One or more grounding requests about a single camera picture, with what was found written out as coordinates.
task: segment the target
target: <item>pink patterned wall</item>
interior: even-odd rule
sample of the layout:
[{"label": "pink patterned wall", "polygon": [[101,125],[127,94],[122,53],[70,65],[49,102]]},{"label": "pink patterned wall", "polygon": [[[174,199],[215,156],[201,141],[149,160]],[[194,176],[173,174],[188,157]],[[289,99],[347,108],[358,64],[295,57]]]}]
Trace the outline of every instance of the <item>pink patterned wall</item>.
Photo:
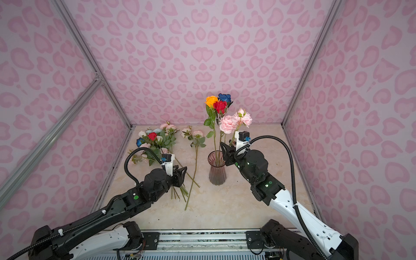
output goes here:
[{"label": "pink patterned wall", "polygon": [[130,120],[157,124],[203,122],[205,98],[220,92],[255,122],[281,122],[331,2],[66,4]]},{"label": "pink patterned wall", "polygon": [[416,2],[347,1],[288,131],[360,259],[416,258]]},{"label": "pink patterned wall", "polygon": [[28,246],[36,229],[88,214],[126,131],[100,88],[0,212],[2,259]]},{"label": "pink patterned wall", "polygon": [[47,0],[0,2],[0,187],[92,78]]}]

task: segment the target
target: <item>beige table surface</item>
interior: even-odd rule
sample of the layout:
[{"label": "beige table surface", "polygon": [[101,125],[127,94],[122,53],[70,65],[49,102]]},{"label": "beige table surface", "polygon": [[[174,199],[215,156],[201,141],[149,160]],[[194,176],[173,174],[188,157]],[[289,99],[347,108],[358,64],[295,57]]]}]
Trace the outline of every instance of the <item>beige table surface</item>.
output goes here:
[{"label": "beige table surface", "polygon": [[[177,125],[179,129],[186,125]],[[137,126],[127,146],[127,150],[135,149],[136,139],[140,130],[146,130],[148,126]],[[202,130],[204,134],[209,132],[207,126],[193,126],[192,130]],[[249,129],[241,128],[241,131],[249,131],[251,138],[260,135],[274,135],[286,141],[282,127],[279,124],[253,124]],[[193,176],[195,170],[195,149],[190,147],[191,141],[183,139],[180,132],[176,134],[177,142],[173,147],[175,157],[188,167],[188,172]],[[281,214],[266,206],[264,202],[257,201],[250,191],[249,183],[241,176],[235,166],[226,167],[227,180],[223,185],[215,186],[208,179],[210,166],[207,161],[208,154],[214,150],[213,138],[206,139],[204,148],[198,150],[198,168],[195,181],[201,186],[193,186],[188,209],[185,209],[183,198],[171,199],[169,191],[162,196],[152,207],[134,216],[129,221],[136,221],[141,229],[234,229],[234,228],[260,228],[269,219],[279,221],[287,228],[293,225]],[[290,180],[290,164],[285,148],[277,141],[262,139],[253,144],[251,149],[263,152],[269,162],[268,171],[276,179],[282,182],[289,191],[292,190]],[[135,183],[124,172],[123,166],[118,167],[116,175],[104,204],[117,194],[122,194],[134,187]],[[129,166],[130,172],[138,178],[144,180],[144,176],[154,168],[160,166],[154,163],[149,166],[142,162],[137,165]],[[295,165],[297,200],[308,210],[312,211],[310,200],[305,191],[299,171]],[[185,177],[185,185],[189,191],[191,179]]]}]

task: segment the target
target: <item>wall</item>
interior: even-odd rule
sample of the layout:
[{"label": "wall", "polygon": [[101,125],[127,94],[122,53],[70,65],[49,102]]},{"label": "wall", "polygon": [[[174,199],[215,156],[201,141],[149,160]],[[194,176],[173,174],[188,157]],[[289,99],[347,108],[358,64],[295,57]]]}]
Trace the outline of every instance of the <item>wall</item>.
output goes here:
[{"label": "wall", "polygon": [[98,89],[0,212],[0,256],[28,246],[44,225],[55,228],[86,216],[126,131]]},{"label": "wall", "polygon": [[415,1],[347,1],[287,128],[360,259],[416,258],[415,39]]},{"label": "wall", "polygon": [[133,124],[201,123],[231,93],[281,122],[331,0],[65,1]]},{"label": "wall", "polygon": [[92,78],[47,0],[0,3],[0,187]]}]

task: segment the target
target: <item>vase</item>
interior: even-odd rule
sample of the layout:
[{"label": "vase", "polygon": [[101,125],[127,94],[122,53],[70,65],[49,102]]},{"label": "vase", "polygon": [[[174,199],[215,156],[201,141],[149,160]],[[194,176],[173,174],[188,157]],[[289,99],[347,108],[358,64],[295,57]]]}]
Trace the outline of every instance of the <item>vase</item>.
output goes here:
[{"label": "vase", "polygon": [[214,185],[221,185],[227,179],[225,173],[225,161],[222,151],[213,151],[208,156],[208,163],[211,165],[209,180]]}]

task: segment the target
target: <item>red rose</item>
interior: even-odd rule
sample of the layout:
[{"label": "red rose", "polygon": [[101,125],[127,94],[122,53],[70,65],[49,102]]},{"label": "red rose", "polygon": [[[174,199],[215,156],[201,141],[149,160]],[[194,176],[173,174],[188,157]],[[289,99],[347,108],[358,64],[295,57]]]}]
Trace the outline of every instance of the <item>red rose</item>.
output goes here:
[{"label": "red rose", "polygon": [[155,132],[151,132],[148,137],[150,138],[150,140],[154,141],[156,139],[157,134]]},{"label": "red rose", "polygon": [[219,113],[220,111],[224,114],[224,109],[227,107],[227,102],[217,101],[214,103],[214,108]]}]

